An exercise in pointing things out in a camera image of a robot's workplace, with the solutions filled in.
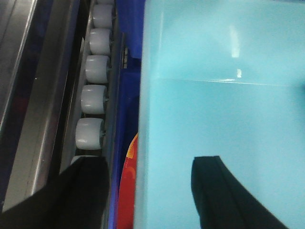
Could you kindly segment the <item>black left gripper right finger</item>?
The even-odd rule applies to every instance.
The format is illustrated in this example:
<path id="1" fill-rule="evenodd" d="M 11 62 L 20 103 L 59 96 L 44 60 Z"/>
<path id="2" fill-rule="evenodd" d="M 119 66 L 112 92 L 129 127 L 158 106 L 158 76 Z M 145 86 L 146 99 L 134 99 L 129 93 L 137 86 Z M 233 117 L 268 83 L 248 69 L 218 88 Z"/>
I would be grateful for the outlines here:
<path id="1" fill-rule="evenodd" d="M 195 157 L 192 195 L 203 229 L 285 229 L 233 176 L 219 156 Z"/>

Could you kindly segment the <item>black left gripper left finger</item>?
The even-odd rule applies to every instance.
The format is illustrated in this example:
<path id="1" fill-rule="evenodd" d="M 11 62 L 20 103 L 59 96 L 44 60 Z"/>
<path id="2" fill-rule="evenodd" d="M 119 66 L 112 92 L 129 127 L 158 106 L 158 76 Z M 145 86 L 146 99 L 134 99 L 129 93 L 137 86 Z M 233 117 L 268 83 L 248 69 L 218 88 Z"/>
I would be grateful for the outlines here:
<path id="1" fill-rule="evenodd" d="M 0 215 L 2 229 L 99 229 L 109 194 L 104 157 L 80 157 L 56 179 Z"/>

